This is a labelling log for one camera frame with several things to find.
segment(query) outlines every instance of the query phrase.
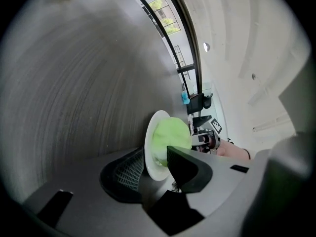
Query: white plate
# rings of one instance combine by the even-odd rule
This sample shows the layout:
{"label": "white plate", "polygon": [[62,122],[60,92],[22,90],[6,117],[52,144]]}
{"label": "white plate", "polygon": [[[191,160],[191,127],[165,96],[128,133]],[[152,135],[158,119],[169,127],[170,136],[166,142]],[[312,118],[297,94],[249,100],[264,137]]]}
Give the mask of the white plate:
{"label": "white plate", "polygon": [[153,178],[156,181],[162,181],[168,177],[170,174],[170,171],[168,168],[158,165],[156,161],[154,160],[154,157],[151,152],[151,145],[152,145],[152,139],[153,139],[153,134],[154,131],[158,125],[158,123],[165,119],[169,118],[170,115],[165,112],[165,111],[157,111],[152,119],[149,122],[147,132],[146,132],[146,137],[145,137],[145,145],[144,145],[144,150],[145,150],[145,163],[146,163],[146,168],[147,171],[150,175],[151,178]]}

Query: ceiling light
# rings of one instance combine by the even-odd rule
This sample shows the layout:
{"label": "ceiling light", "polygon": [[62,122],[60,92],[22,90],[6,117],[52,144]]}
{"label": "ceiling light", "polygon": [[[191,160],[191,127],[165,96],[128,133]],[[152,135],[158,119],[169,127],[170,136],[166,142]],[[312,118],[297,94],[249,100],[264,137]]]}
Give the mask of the ceiling light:
{"label": "ceiling light", "polygon": [[210,46],[206,42],[203,43],[203,47],[204,47],[205,52],[208,52],[210,50]]}

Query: black metal railing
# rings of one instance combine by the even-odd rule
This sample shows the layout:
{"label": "black metal railing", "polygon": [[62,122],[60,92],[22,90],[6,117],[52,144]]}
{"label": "black metal railing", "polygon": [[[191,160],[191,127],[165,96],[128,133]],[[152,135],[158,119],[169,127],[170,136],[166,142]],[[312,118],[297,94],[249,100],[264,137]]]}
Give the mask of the black metal railing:
{"label": "black metal railing", "polygon": [[[182,80],[183,80],[185,87],[186,87],[186,90],[189,94],[189,90],[188,90],[188,86],[186,83],[186,79],[185,79],[184,74],[183,74],[182,66],[179,62],[177,53],[173,47],[173,44],[171,43],[171,40],[170,40],[165,28],[163,27],[161,21],[158,19],[157,15],[153,11],[153,9],[150,7],[150,5],[147,3],[147,1],[146,0],[140,0],[140,1],[143,4],[143,6],[147,9],[147,11],[150,13],[150,15],[153,17],[153,19],[155,20],[156,24],[159,27],[160,32],[165,37],[165,39],[166,39],[166,41],[171,49],[171,52],[172,52],[173,57],[175,59],[175,62],[177,64],[177,67],[178,67],[177,71],[179,74],[181,74]],[[173,5],[178,12],[178,15],[182,21],[182,24],[184,26],[184,29],[185,29],[185,32],[186,32],[186,35],[187,35],[187,38],[189,41],[189,45],[190,45],[191,53],[192,53],[192,57],[193,57],[193,62],[194,62],[194,64],[192,64],[192,66],[190,68],[191,68],[191,70],[194,69],[196,72],[197,92],[201,93],[202,92],[202,77],[201,77],[201,69],[200,69],[200,59],[199,59],[199,52],[198,52],[198,43],[197,43],[197,38],[195,35],[194,28],[193,28],[193,24],[190,20],[188,22],[189,14],[188,14],[188,12],[182,11],[182,9],[181,9],[182,7],[180,6],[180,3],[178,2],[178,0],[171,0],[171,1],[173,2]]]}

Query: black rectangular slot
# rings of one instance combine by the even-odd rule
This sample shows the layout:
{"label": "black rectangular slot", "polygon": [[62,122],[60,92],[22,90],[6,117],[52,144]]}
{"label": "black rectangular slot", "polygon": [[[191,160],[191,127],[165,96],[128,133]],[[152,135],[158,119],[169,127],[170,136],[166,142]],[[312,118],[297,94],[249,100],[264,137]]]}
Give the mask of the black rectangular slot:
{"label": "black rectangular slot", "polygon": [[58,191],[37,214],[38,218],[49,226],[56,227],[73,195],[70,192]]}
{"label": "black rectangular slot", "polygon": [[237,170],[237,171],[242,172],[242,173],[247,173],[249,168],[243,167],[243,166],[239,166],[239,165],[233,165],[233,166],[231,166],[231,169]]}

